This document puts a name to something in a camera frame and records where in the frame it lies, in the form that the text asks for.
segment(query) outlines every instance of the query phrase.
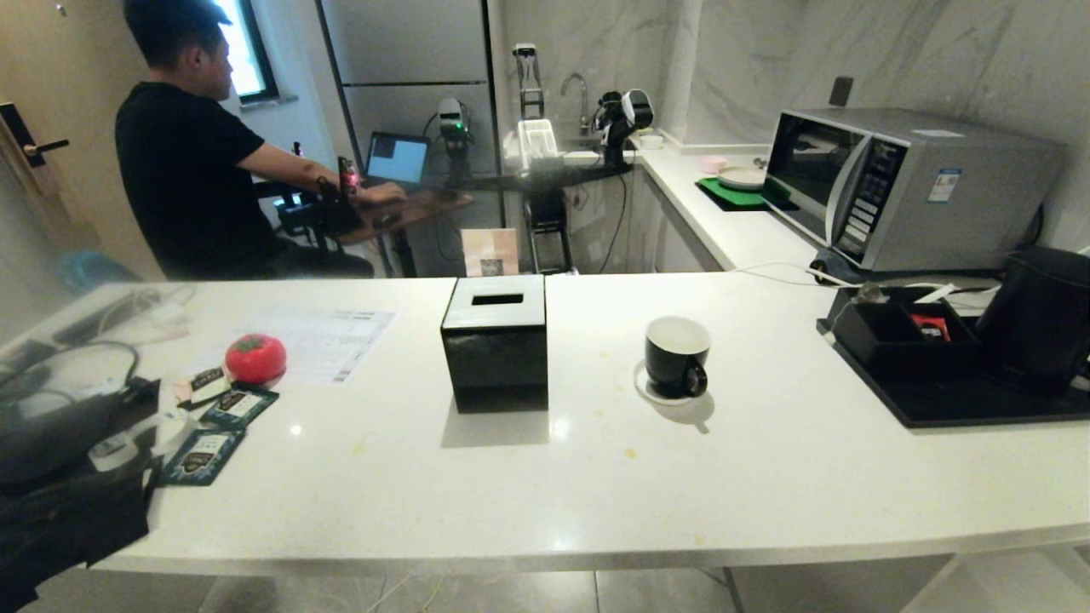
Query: black kettle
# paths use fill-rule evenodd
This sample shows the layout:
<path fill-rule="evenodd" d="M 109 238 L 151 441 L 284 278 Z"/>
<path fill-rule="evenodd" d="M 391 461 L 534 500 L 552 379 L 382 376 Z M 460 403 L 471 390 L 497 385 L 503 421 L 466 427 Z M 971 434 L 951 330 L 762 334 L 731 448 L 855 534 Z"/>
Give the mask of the black kettle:
<path fill-rule="evenodd" d="M 1090 353 L 1090 257 L 1041 247 L 1008 255 L 1006 280 L 977 329 L 990 376 L 1065 394 Z"/>

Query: paper document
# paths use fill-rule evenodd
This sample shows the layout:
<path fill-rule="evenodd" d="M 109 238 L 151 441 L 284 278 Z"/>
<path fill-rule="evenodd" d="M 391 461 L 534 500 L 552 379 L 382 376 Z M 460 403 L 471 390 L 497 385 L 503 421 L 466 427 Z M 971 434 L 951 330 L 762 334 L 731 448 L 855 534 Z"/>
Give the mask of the paper document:
<path fill-rule="evenodd" d="M 275 336 L 288 350 L 283 383 L 340 385 L 378 342 L 396 313 L 270 306 L 239 335 Z"/>

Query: black tissue box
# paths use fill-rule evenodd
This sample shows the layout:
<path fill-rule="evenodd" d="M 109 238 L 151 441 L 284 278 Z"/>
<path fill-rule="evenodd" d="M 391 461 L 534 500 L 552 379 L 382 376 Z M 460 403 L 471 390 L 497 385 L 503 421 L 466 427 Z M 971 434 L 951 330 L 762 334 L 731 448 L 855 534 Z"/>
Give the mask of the black tissue box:
<path fill-rule="evenodd" d="M 458 279 L 440 335 L 458 412 L 548 409 L 543 276 Z"/>
<path fill-rule="evenodd" d="M 868 372 L 905 376 L 953 376 L 980 362 L 976 333 L 945 301 L 916 304 L 931 290 L 892 292 L 884 304 L 850 302 L 841 291 L 828 322 L 839 342 Z M 942 317 L 950 339 L 929 340 L 911 314 Z"/>

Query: refrigerator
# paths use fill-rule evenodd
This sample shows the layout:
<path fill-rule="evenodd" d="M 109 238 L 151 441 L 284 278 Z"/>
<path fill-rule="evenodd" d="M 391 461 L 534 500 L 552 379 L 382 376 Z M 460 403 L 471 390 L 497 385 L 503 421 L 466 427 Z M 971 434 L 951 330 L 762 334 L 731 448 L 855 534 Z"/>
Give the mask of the refrigerator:
<path fill-rule="evenodd" d="M 499 175 L 485 0 L 316 2 L 358 164 L 366 159 L 372 132 L 420 135 L 439 101 L 453 97 L 469 111 L 472 172 Z M 441 180 L 449 165 L 438 120 L 426 135 L 433 142 L 427 176 Z M 463 276 L 460 230 L 505 226 L 501 193 L 473 195 L 474 204 L 405 229 L 416 276 Z M 396 237 L 387 244 L 389 238 Z"/>

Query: monitor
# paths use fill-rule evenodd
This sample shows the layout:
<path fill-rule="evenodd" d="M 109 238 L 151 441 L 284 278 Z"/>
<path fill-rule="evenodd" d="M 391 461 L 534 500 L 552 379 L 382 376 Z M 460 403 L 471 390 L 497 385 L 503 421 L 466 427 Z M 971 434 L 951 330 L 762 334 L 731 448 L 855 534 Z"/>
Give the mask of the monitor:
<path fill-rule="evenodd" d="M 373 132 L 365 170 L 368 183 L 416 185 L 424 177 L 429 141 L 421 136 Z"/>

